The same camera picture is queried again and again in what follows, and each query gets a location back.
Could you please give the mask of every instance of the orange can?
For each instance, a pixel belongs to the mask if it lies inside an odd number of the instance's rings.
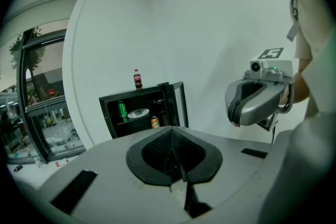
[[[153,129],[160,127],[159,119],[156,116],[154,116],[154,117],[151,118],[151,123],[152,123],[152,128]]]

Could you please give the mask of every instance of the camera lens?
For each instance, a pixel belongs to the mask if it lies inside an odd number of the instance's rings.
[[[252,64],[252,70],[253,70],[254,72],[257,72],[257,71],[259,71],[259,69],[260,69],[260,65],[259,65],[257,62],[254,62],[254,63]]]

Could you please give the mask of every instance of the white plate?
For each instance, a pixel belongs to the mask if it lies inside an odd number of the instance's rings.
[[[139,114],[138,116],[136,116],[135,111],[139,111],[139,110],[141,111],[141,114]],[[148,113],[149,113],[149,109],[137,109],[137,110],[134,110],[131,113],[129,113],[127,115],[127,117],[129,117],[130,119],[135,119],[135,118],[139,118],[139,117],[145,116]]]

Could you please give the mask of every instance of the sleeve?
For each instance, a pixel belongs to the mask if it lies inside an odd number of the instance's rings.
[[[302,60],[311,60],[313,58],[311,54],[311,49],[305,37],[303,36],[301,29],[299,29],[298,33],[295,36],[295,39],[296,48],[294,57]]]

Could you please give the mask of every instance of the cable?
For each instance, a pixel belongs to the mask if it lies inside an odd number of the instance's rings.
[[[275,126],[273,127],[273,130],[272,130],[272,142],[271,142],[272,145],[274,142],[274,135],[275,135]]]

